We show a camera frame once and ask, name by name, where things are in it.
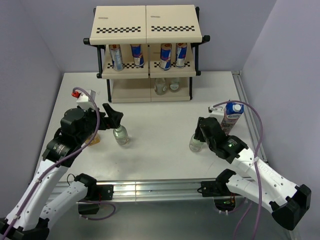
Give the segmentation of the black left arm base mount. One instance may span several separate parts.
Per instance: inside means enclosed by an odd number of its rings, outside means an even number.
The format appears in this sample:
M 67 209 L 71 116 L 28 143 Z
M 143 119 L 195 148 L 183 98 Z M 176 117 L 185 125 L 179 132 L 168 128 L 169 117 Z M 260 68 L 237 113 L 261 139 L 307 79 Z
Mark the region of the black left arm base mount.
M 114 186 L 98 184 L 88 191 L 88 195 L 80 200 L 77 210 L 81 218 L 90 221 L 101 221 L 110 218 L 116 212 L 116 206 L 111 202 Z

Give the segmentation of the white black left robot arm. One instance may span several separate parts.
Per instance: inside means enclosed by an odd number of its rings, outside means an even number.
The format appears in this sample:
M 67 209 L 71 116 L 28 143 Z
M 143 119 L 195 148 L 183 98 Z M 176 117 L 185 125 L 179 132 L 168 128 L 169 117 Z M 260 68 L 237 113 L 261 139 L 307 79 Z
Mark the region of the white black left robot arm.
M 76 107 L 64 113 L 33 180 L 14 209 L 0 220 L 3 239 L 45 240 L 56 220 L 76 202 L 99 198 L 97 180 L 81 173 L 67 190 L 47 203 L 61 177 L 83 151 L 85 141 L 99 130 L 116 129 L 121 125 L 124 114 L 107 103 L 102 106 L 104 112 Z

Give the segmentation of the blue silver energy drink can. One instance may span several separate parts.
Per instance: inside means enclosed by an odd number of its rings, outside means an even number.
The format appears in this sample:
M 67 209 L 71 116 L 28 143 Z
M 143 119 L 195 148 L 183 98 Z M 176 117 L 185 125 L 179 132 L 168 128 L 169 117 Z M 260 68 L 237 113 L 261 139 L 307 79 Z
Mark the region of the blue silver energy drink can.
M 187 55 L 187 43 L 177 43 L 175 47 L 175 66 L 177 68 L 184 68 L 186 55 Z
M 160 46 L 160 68 L 167 71 L 171 67 L 172 44 L 162 43 Z

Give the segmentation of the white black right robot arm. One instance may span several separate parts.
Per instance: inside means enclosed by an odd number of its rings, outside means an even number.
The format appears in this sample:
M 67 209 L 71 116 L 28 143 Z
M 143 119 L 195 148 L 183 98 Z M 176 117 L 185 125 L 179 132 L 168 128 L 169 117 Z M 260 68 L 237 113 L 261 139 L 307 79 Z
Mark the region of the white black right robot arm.
M 127 128 L 129 142 L 115 146 L 103 137 L 111 180 L 214 179 L 214 192 L 235 193 L 269 211 L 293 230 L 310 208 L 311 190 L 286 179 L 257 151 L 227 135 L 214 115 L 196 117 L 194 106 L 128 104 L 114 120 Z

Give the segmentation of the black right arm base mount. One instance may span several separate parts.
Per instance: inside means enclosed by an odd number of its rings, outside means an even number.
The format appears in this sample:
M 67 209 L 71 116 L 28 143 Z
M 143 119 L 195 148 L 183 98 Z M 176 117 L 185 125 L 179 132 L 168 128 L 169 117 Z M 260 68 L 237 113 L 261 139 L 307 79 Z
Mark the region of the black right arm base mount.
M 218 181 L 201 181 L 197 192 L 204 198 L 213 198 L 214 205 L 219 211 L 233 211 L 237 207 L 236 196 L 238 194 L 228 190 Z

